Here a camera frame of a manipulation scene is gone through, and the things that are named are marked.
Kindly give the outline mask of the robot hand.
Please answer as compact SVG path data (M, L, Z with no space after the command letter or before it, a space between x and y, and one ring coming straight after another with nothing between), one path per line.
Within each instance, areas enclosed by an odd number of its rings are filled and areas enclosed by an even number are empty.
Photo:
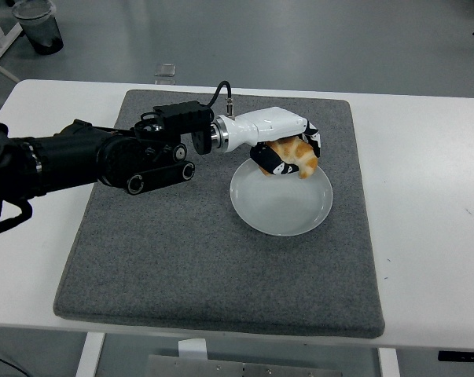
M279 107L266 108L231 119L221 115L212 123L212 146L232 152L250 145L250 156L265 175L297 173L309 178L317 169L321 135L304 117Z

